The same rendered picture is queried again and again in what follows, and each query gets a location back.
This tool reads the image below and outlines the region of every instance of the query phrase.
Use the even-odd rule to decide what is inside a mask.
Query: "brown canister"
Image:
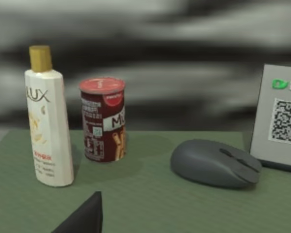
[[[113,77],[90,78],[80,83],[85,156],[97,162],[124,157],[125,82]]]

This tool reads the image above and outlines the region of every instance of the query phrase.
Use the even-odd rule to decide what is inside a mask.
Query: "black pointed object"
[[[101,233],[102,197],[95,192],[52,233]]]

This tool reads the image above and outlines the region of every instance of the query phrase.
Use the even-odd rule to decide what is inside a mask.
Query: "table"
[[[184,180],[169,167],[191,138],[243,148],[238,132],[129,132],[128,153],[98,164],[72,131],[76,179],[52,188],[34,176],[29,131],[0,142],[0,233],[49,233],[95,191],[102,191],[104,233],[291,233],[291,173],[264,168],[256,188],[226,190]]]

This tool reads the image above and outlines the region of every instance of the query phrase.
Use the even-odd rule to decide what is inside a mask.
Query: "green leaf icon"
[[[273,80],[273,89],[285,89],[289,85],[289,82],[283,79]]]

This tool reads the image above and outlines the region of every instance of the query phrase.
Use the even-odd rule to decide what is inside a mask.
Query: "wireless mouse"
[[[193,139],[176,147],[170,160],[179,176],[217,187],[244,188],[259,181],[262,165],[249,153],[224,143]]]

